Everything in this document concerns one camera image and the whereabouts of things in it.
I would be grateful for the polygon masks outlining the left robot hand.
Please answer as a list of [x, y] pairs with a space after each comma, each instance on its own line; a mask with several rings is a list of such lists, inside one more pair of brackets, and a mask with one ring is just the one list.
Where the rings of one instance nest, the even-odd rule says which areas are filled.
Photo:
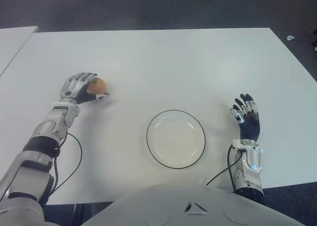
[[109, 97], [109, 93], [105, 91], [102, 91], [101, 94], [91, 94], [88, 92], [88, 87], [93, 83], [93, 79], [96, 76], [96, 73], [86, 72], [67, 78], [60, 92], [60, 100], [78, 105]]

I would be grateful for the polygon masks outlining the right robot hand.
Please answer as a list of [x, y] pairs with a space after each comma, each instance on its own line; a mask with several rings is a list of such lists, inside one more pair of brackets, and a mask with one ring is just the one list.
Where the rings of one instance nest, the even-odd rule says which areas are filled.
[[260, 135], [260, 120], [254, 99], [249, 94], [240, 94], [240, 98], [236, 98], [235, 103], [230, 112], [238, 122], [240, 139], [257, 142]]

